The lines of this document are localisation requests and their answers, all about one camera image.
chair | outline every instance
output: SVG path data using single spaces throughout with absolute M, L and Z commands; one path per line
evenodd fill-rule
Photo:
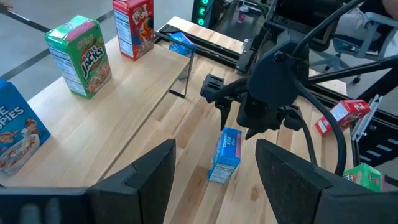
M 393 37 L 398 29 L 398 21 L 373 12 L 367 12 L 365 13 L 365 16 L 369 20 L 369 23 L 372 24 L 365 40 L 358 40 L 344 35 L 334 35 L 333 46 L 337 54 L 331 55 L 325 52 L 315 52 L 324 59 L 310 63 L 310 67 L 314 67 L 316 65 L 326 65 L 326 72 L 329 71 L 330 68 L 333 68 L 335 71 L 350 68 L 349 65 L 340 59 L 341 54 L 348 54 L 356 58 L 366 58 L 373 61 L 382 59 L 389 42 L 394 41 Z M 391 26 L 392 30 L 387 36 L 382 36 L 377 40 L 372 41 L 374 35 L 376 34 L 377 28 L 381 24 Z M 360 81 L 361 75 L 358 75 L 353 80 L 354 83 L 359 83 Z

green led light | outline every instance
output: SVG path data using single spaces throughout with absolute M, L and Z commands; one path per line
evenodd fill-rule
M 203 26 L 205 24 L 205 21 L 202 18 L 200 18 L 198 19 L 198 24 Z
M 204 16 L 204 15 L 205 15 L 205 11 L 206 11 L 206 9 L 205 9 L 204 7 L 201 7 L 201 8 L 199 9 L 199 14 L 202 15 L 202 16 Z

wooden table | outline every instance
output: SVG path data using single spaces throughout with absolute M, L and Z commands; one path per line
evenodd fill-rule
M 183 19 L 174 17 L 168 24 L 231 50 L 243 50 L 241 42 Z M 241 165 L 228 184 L 208 182 L 208 168 L 220 136 L 220 112 L 199 95 L 209 73 L 225 78 L 227 83 L 239 78 L 233 69 L 196 55 L 187 98 L 168 94 L 106 176 L 119 171 L 167 138 L 175 138 L 177 164 L 164 223 L 276 223 L 257 169 L 256 139 L 266 138 L 309 160 L 304 134 L 283 127 L 258 134 L 243 142 Z M 333 80 L 322 85 L 346 93 L 346 86 L 341 81 Z M 296 105 L 301 108 L 310 128 L 318 163 L 327 170 L 334 170 L 337 160 L 334 135 L 326 138 L 319 135 L 314 123 L 321 114 L 307 100 L 299 97 Z M 227 126 L 241 129 L 245 135 L 246 129 L 235 120 L 238 106 L 233 103 Z M 348 148 L 346 168 L 350 168 L 353 161 L 349 131 L 344 134 Z
M 16 175 L 0 175 L 0 184 L 81 187 L 97 183 L 189 62 L 158 45 L 133 62 L 120 54 L 117 37 L 106 44 L 106 51 L 113 78 L 91 100 L 70 93 L 59 78 L 29 101 L 52 137 Z

